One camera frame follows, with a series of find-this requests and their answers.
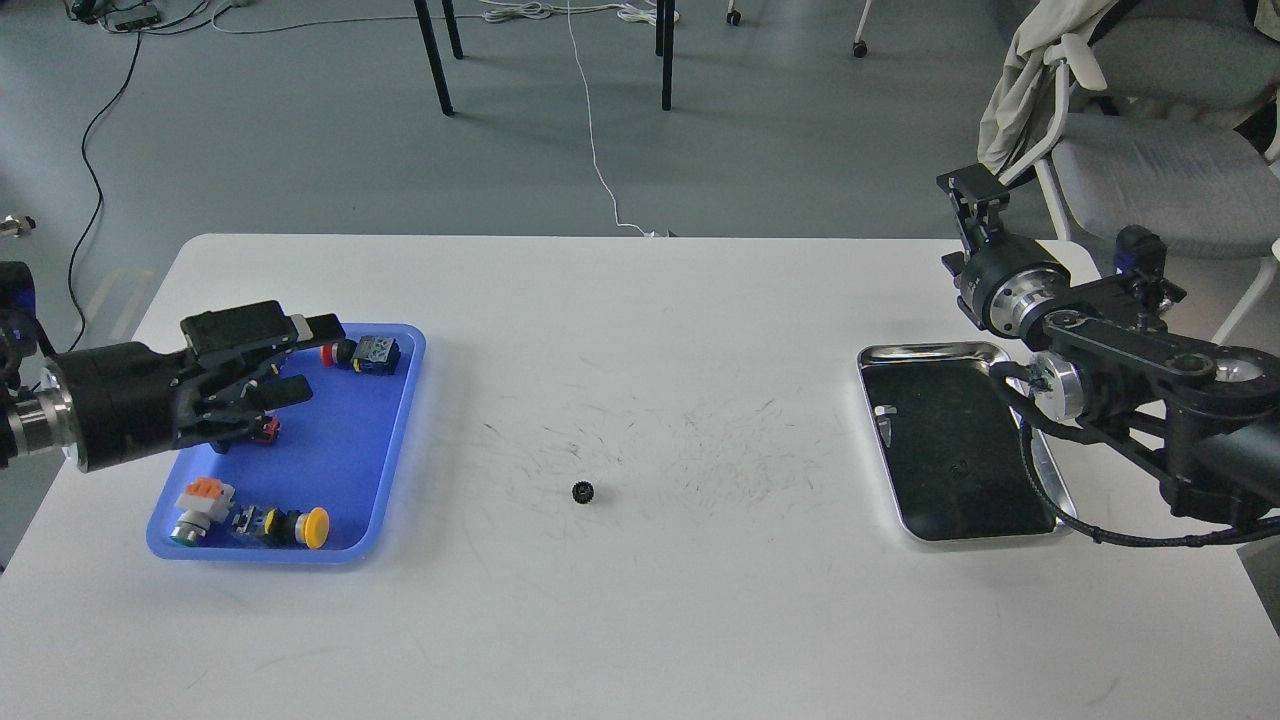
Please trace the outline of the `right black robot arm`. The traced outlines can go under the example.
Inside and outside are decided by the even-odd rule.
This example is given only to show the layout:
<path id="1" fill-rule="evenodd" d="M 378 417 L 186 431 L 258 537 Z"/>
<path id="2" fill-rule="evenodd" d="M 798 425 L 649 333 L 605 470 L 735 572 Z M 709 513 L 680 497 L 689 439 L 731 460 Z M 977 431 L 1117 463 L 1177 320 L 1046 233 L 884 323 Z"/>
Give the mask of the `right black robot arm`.
<path id="1" fill-rule="evenodd" d="M 937 178 L 963 250 L 942 259 L 957 305 L 980 331 L 1018 340 L 1025 364 L 989 369 L 996 393 L 1030 434 L 1106 445 L 1158 482 L 1176 518 L 1219 524 L 1147 538 L 1091 525 L 1039 500 L 1096 543 L 1135 548 L 1244 544 L 1277 534 L 1277 359 L 1174 334 L 1162 315 L 1185 297 L 1165 275 L 1167 249 L 1142 225 L 1120 229 L 1111 275 L 1074 284 L 1039 242 L 1007 231 L 1009 188 L 980 164 Z"/>

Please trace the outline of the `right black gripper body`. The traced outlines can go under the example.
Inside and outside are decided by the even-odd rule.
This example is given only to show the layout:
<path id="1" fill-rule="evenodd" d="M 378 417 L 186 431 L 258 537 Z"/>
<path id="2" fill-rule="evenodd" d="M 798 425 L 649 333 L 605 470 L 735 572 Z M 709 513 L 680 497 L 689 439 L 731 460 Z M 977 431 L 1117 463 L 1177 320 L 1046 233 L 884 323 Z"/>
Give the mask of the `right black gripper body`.
<path id="1" fill-rule="evenodd" d="M 961 313 L 980 331 L 1023 337 L 1033 309 L 1070 287 L 1070 272 L 1038 242 L 1020 236 L 941 258 Z"/>

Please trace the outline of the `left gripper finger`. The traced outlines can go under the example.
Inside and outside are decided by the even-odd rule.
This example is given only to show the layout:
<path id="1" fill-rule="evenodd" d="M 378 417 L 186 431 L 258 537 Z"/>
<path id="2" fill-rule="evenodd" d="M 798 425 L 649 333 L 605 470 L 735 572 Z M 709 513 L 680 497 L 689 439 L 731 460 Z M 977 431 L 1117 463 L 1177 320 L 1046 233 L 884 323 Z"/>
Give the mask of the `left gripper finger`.
<path id="1" fill-rule="evenodd" d="M 276 410 L 312 397 L 312 387 L 302 375 L 234 383 L 195 400 L 186 410 L 186 447 L 210 445 L 228 451 L 234 443 L 256 441 Z"/>
<path id="2" fill-rule="evenodd" d="M 195 363 L 210 372 L 248 372 L 346 337 L 337 315 L 288 315 L 275 300 L 187 316 L 180 332 Z"/>

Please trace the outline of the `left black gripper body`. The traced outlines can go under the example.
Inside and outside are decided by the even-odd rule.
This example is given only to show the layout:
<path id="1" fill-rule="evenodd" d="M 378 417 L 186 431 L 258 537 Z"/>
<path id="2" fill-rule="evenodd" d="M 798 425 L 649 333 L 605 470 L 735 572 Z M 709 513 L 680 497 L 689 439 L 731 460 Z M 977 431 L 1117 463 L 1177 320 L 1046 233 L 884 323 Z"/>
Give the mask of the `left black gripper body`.
<path id="1" fill-rule="evenodd" d="M 49 445 L 96 471 L 212 443 L 195 411 L 205 372 L 192 348 L 160 354 L 136 341 L 59 354 L 45 363 Z"/>

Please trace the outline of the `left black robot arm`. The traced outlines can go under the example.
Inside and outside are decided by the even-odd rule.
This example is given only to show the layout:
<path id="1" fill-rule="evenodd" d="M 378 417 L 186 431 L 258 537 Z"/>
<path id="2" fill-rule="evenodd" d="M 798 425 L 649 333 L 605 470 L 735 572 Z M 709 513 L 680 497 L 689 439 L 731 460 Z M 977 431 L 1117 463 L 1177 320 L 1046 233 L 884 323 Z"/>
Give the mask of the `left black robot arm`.
<path id="1" fill-rule="evenodd" d="M 29 268 L 4 261 L 3 461 L 64 448 L 96 471 L 261 439 L 278 409 L 314 395 L 303 377 L 282 377 L 282 364 L 346 337 L 335 315 L 288 315 L 275 301 L 200 313 L 180 332 L 186 347 L 170 354 L 141 342 L 59 354 L 36 316 Z"/>

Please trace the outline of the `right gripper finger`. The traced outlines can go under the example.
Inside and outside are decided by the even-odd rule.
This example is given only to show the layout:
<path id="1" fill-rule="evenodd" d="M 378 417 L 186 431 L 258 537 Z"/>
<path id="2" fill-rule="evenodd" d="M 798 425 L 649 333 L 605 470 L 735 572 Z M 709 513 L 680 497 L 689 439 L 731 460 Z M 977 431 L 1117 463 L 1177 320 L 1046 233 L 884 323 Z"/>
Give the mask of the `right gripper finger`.
<path id="1" fill-rule="evenodd" d="M 1007 208 L 1010 192 L 986 165 L 948 170 L 937 176 L 936 183 L 951 202 L 968 256 L 1004 242 L 1006 228 L 1000 213 Z"/>

